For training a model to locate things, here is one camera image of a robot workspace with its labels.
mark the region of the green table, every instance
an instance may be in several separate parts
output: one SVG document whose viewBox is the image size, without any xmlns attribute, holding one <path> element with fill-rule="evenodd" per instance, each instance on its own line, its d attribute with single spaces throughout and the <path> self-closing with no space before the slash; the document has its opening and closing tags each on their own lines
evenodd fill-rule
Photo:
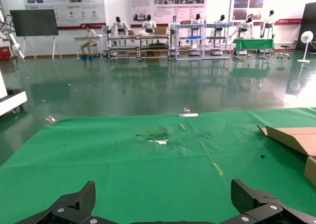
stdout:
<svg viewBox="0 0 316 224">
<path fill-rule="evenodd" d="M 248 49 L 274 49 L 273 39 L 235 39 L 236 51 Z"/>
<path fill-rule="evenodd" d="M 238 214 L 230 200 L 233 178 L 316 216 L 306 156 L 265 137 L 256 124 L 316 126 L 316 111 L 64 119 L 41 129 L 0 168 L 0 223 L 44 210 L 87 181 L 96 182 L 93 214 L 122 224 L 219 223 Z M 169 140 L 160 145 L 150 137 Z"/>
</svg>

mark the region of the stand fan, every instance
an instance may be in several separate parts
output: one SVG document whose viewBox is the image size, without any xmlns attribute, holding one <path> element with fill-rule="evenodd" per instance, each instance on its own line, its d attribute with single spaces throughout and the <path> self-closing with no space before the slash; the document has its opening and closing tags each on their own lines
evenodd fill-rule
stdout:
<svg viewBox="0 0 316 224">
<path fill-rule="evenodd" d="M 304 52 L 304 58 L 302 60 L 298 60 L 297 62 L 301 63 L 309 63 L 310 60 L 305 60 L 308 44 L 313 40 L 313 33 L 311 31 L 304 32 L 301 36 L 302 43 L 306 44 L 305 52 Z"/>
</svg>

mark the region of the poster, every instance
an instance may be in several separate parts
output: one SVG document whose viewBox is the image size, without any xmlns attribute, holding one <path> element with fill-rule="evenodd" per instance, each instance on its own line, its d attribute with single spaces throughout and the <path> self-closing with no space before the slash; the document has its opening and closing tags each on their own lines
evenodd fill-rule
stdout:
<svg viewBox="0 0 316 224">
<path fill-rule="evenodd" d="M 89 23 L 99 29 L 106 24 L 104 0 L 23 0 L 25 9 L 54 9 L 58 29 L 82 29 Z"/>
<path fill-rule="evenodd" d="M 252 17 L 254 24 L 263 22 L 265 16 L 270 12 L 271 0 L 232 0 L 231 2 L 231 19 L 235 17 L 235 22 L 247 20 Z"/>
<path fill-rule="evenodd" d="M 206 0 L 129 0 L 129 5 L 132 27 L 141 27 L 148 14 L 158 26 L 167 26 L 174 15 L 178 22 L 206 16 Z"/>
</svg>

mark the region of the stool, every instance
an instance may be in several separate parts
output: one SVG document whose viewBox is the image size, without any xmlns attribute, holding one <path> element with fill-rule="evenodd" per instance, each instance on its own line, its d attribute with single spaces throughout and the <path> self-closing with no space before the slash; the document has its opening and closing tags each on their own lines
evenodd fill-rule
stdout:
<svg viewBox="0 0 316 224">
<path fill-rule="evenodd" d="M 98 46 L 97 43 L 95 43 L 95 44 L 93 45 L 93 56 L 94 56 L 94 57 L 98 57 L 98 56 L 99 56 L 97 46 Z"/>
<path fill-rule="evenodd" d="M 280 54 L 277 56 L 277 59 L 278 59 L 278 58 L 281 58 L 281 60 L 282 60 L 284 56 L 287 56 L 287 58 L 289 59 L 290 56 L 289 56 L 289 54 L 286 53 L 286 50 L 287 50 L 287 48 L 290 48 L 291 45 L 282 45 L 281 47 L 284 48 L 284 52 L 283 52 L 283 53 L 280 53 Z"/>
</svg>

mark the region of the black screen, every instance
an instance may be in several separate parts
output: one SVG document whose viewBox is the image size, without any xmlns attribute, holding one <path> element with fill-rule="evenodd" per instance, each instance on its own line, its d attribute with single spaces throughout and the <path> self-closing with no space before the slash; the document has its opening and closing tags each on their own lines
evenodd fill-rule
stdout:
<svg viewBox="0 0 316 224">
<path fill-rule="evenodd" d="M 10 10 L 17 37 L 57 36 L 54 9 Z"/>
</svg>

